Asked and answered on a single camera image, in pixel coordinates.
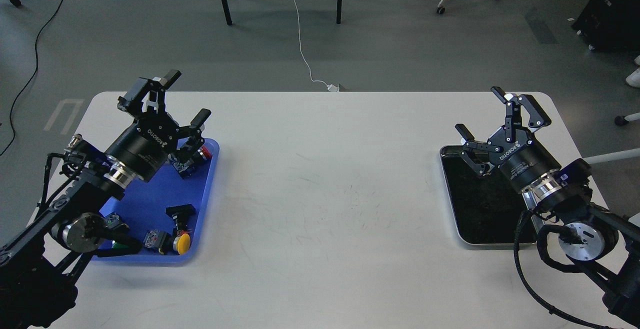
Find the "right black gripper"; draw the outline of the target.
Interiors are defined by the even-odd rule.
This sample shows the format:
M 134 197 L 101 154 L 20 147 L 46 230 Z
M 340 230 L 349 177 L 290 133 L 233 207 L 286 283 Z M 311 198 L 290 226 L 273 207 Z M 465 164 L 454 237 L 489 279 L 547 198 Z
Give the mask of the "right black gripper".
M 534 134 L 550 126 L 552 120 L 533 95 L 507 93 L 499 86 L 490 90 L 506 107 L 503 128 L 487 140 L 489 144 L 476 141 L 464 124 L 456 124 L 462 137 L 461 157 L 479 177 L 488 176 L 494 166 L 498 167 L 514 190 L 520 192 L 544 174 L 562 167 Z M 526 124 L 521 109 L 529 115 Z M 489 159 L 481 159 L 479 154 L 489 155 Z

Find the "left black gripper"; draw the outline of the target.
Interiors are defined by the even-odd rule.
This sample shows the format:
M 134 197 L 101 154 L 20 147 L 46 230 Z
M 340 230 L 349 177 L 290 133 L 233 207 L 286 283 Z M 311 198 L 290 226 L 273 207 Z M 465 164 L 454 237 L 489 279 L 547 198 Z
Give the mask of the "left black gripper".
M 186 164 L 194 158 L 205 140 L 202 126 L 211 110 L 202 108 L 188 126 L 166 112 L 165 94 L 182 76 L 169 70 L 163 77 L 138 78 L 125 96 L 118 98 L 118 109 L 134 117 L 134 122 L 106 149 L 110 160 L 120 162 L 148 183 L 166 162 Z M 186 139 L 177 149 L 177 142 Z

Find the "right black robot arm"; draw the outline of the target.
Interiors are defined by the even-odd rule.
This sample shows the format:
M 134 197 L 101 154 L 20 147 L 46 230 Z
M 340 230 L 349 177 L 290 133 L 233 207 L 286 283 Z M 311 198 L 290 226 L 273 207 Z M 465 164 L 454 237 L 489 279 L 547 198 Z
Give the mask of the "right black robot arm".
M 521 232 L 534 217 L 544 221 L 536 232 L 536 247 L 547 266 L 565 274 L 585 274 L 603 291 L 611 315 L 638 328 L 639 227 L 592 202 L 591 167 L 579 158 L 562 167 L 535 136 L 551 118 L 530 94 L 491 92 L 505 106 L 503 125 L 482 142 L 462 123 L 462 160 L 480 177 L 498 169 L 525 200 L 513 243 L 515 268 L 531 297 L 551 315 L 597 329 L 542 299 L 526 281 L 519 256 Z

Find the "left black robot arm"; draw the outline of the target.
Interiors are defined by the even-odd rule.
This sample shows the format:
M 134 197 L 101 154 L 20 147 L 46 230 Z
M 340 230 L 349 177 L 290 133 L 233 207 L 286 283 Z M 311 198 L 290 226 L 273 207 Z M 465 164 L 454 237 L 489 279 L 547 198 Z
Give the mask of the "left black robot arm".
M 75 134 L 62 160 L 66 181 L 50 196 L 44 188 L 36 217 L 1 247 L 1 327 L 49 327 L 76 304 L 76 283 L 94 257 L 137 254 L 144 246 L 183 253 L 190 238 L 186 212 L 172 210 L 176 234 L 155 241 L 131 237 L 100 210 L 110 198 L 122 199 L 135 179 L 148 183 L 166 163 L 188 177 L 211 157 L 202 126 L 211 111 L 202 108 L 190 124 L 180 126 L 166 111 L 165 94 L 180 78 L 179 70 L 163 77 L 139 78 L 118 98 L 119 110 L 132 124 L 102 152 Z

